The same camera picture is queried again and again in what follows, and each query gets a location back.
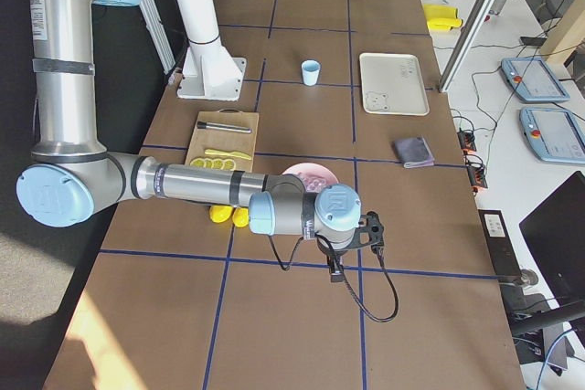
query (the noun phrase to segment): wooden cutting board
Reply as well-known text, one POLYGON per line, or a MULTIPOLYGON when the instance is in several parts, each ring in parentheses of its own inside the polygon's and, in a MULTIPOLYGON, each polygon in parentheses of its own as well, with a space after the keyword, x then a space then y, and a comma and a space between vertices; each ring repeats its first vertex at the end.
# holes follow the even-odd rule
POLYGON ((186 153, 185 164, 190 164, 197 157, 216 158, 217 156, 205 155, 207 148, 221 151, 240 151, 249 155, 252 160, 245 160, 238 157, 230 157, 236 162, 236 169, 251 172, 254 162, 254 151, 256 149, 256 135, 258 133, 258 113, 244 111, 200 111, 197 121, 226 123, 248 127, 252 133, 224 132, 220 130, 199 129, 195 124, 191 143, 186 153))

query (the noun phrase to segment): black monitor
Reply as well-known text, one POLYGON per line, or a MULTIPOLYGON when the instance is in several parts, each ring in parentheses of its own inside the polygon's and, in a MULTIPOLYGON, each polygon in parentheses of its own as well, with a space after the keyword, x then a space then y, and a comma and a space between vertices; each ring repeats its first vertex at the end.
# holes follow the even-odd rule
MULTIPOLYGON (((558 299, 564 321, 575 320, 585 300, 585 176, 577 171, 521 223, 520 230, 544 280, 558 299)), ((585 333, 577 332, 585 344, 585 333)))

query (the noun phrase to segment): gray cloth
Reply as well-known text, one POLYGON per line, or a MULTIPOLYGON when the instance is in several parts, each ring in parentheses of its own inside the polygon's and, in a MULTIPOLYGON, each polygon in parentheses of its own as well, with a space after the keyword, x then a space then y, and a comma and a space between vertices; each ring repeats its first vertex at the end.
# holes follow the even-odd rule
POLYGON ((405 168, 433 166, 435 158, 423 137, 409 137, 394 141, 394 149, 405 168))

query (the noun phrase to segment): brown table surface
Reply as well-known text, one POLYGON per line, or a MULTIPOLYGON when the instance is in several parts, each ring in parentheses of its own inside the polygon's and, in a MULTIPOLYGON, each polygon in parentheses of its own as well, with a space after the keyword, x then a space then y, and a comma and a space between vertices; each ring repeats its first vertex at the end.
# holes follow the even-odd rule
MULTIPOLYGON (((254 172, 320 163, 379 213, 399 316, 369 321, 311 242, 283 273, 265 237, 210 223, 205 206, 124 202, 47 389, 524 388, 420 0, 215 5, 224 46, 248 59, 241 97, 180 100, 167 87, 141 154, 182 163, 199 111, 259 112, 254 172), (430 114, 365 113, 366 51, 416 55, 430 114), (322 64, 311 88, 299 68, 308 58, 322 64), (404 169, 391 142, 418 135, 436 165, 404 169)), ((285 255, 294 241, 275 238, 285 255)), ((371 252, 344 262, 358 295, 388 313, 371 252)))

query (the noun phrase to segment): yellow plastic fruit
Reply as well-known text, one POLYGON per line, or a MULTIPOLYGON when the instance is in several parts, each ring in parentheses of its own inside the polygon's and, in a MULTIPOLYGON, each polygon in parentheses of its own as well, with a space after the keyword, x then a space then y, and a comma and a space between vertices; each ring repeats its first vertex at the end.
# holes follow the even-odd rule
POLYGON ((234 226, 236 227, 245 227, 250 222, 250 218, 248 217, 248 208, 247 207, 238 207, 234 212, 233 217, 231 220, 234 222, 234 226))
POLYGON ((209 208, 209 219, 214 223, 225 223, 231 217, 232 206, 212 206, 209 208))

